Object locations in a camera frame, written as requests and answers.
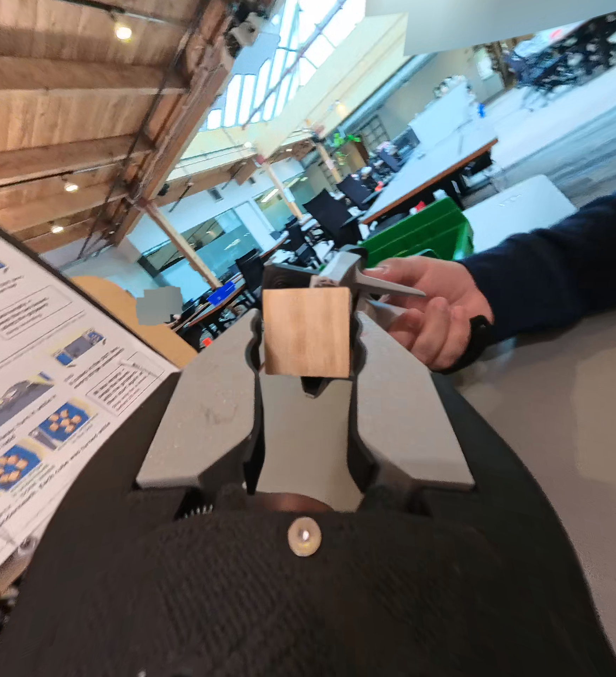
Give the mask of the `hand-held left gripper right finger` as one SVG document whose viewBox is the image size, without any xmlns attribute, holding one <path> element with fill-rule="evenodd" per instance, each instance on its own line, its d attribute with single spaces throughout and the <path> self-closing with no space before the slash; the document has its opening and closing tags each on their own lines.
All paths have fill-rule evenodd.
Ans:
<svg viewBox="0 0 616 677">
<path fill-rule="evenodd" d="M 473 489 L 431 372 L 363 311 L 354 322 L 346 463 L 356 486 Z"/>
</svg>

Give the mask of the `black office chair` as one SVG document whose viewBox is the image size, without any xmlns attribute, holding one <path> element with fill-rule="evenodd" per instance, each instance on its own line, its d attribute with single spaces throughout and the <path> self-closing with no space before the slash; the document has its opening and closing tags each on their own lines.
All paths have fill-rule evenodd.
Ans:
<svg viewBox="0 0 616 677">
<path fill-rule="evenodd" d="M 259 251 L 253 249 L 235 260 L 245 282 L 245 294 L 252 308 L 261 309 L 264 264 Z"/>
<path fill-rule="evenodd" d="M 364 241 L 358 216 L 350 214 L 348 208 L 329 191 L 320 191 L 314 198 L 303 203 L 303 207 L 338 249 L 347 245 L 357 246 Z"/>
</svg>

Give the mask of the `wooden cube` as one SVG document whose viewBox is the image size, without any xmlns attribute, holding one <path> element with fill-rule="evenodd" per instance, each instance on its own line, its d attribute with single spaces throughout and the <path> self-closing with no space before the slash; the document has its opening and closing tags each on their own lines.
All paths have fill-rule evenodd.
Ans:
<svg viewBox="0 0 616 677">
<path fill-rule="evenodd" d="M 262 306 L 268 375 L 350 376 L 352 314 L 347 287 L 264 290 Z"/>
</svg>

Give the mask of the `wooden support post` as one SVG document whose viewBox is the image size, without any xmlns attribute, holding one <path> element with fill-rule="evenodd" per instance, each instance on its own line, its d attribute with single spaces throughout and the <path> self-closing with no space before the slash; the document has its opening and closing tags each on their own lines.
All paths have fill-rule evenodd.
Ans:
<svg viewBox="0 0 616 677">
<path fill-rule="evenodd" d="M 202 277 L 208 287 L 213 291 L 221 288 L 221 281 L 204 263 L 189 242 L 186 241 L 185 237 L 177 232 L 174 226 L 169 223 L 167 217 L 162 214 L 154 201 L 141 199 L 140 206 L 143 212 L 148 215 L 157 227 L 168 237 L 169 242 L 174 245 L 177 253 L 181 255 L 182 260 L 184 260 L 195 273 Z"/>
</svg>

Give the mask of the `person's right forearm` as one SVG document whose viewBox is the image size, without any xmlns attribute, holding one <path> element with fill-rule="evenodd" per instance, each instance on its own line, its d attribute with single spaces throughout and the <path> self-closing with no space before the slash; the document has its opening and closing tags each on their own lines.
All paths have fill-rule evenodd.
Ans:
<svg viewBox="0 0 616 677">
<path fill-rule="evenodd" d="M 616 192 L 462 265 L 490 305 L 496 342 L 616 309 Z"/>
</svg>

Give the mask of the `green plastic bin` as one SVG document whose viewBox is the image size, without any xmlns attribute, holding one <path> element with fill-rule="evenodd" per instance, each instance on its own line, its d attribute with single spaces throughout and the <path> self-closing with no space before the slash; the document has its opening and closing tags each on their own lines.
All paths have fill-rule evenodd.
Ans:
<svg viewBox="0 0 616 677">
<path fill-rule="evenodd" d="M 433 202 L 360 243 L 375 267 L 389 258 L 425 256 L 459 261 L 474 252 L 473 229 L 450 198 Z"/>
</svg>

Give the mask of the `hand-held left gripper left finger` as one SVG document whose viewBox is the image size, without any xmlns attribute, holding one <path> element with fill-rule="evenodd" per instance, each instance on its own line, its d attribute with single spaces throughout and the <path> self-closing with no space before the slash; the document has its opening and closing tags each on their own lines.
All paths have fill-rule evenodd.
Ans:
<svg viewBox="0 0 616 677">
<path fill-rule="evenodd" d="M 182 370 L 138 486 L 256 490 L 265 460 L 261 338 L 262 315 L 253 309 Z"/>
</svg>

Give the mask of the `instruction poster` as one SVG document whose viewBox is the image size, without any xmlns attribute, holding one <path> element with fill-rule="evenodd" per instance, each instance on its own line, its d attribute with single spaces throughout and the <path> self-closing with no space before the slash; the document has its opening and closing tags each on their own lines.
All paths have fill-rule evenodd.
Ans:
<svg viewBox="0 0 616 677">
<path fill-rule="evenodd" d="M 179 370 L 0 231 L 0 566 Z"/>
</svg>

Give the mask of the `long white table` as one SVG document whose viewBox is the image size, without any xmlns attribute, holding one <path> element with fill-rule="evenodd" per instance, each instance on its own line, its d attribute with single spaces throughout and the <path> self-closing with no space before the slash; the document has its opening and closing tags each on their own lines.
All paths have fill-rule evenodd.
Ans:
<svg viewBox="0 0 616 677">
<path fill-rule="evenodd" d="M 380 221 L 386 214 L 428 190 L 449 175 L 457 173 L 474 159 L 489 152 L 499 142 L 498 136 L 467 133 L 442 141 L 422 157 L 407 161 L 390 183 L 379 193 L 362 223 Z"/>
</svg>

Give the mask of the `white folding table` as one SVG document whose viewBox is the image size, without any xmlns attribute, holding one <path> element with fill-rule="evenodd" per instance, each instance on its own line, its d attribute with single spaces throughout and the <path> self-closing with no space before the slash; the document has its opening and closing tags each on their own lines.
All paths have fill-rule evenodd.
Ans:
<svg viewBox="0 0 616 677">
<path fill-rule="evenodd" d="M 473 230 L 474 252 L 508 237 L 551 227 L 577 208 L 545 175 L 535 175 L 465 210 Z"/>
</svg>

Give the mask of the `person's right hand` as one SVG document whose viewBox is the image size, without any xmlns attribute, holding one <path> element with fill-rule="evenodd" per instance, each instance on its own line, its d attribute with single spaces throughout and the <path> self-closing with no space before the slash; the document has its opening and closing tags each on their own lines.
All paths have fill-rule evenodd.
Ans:
<svg viewBox="0 0 616 677">
<path fill-rule="evenodd" d="M 494 321 L 489 302 L 461 263 L 427 257 L 389 258 L 366 269 L 365 274 L 425 294 L 423 298 L 389 295 L 383 302 L 404 310 L 388 334 L 432 371 L 454 367 L 465 354 L 471 319 Z"/>
</svg>

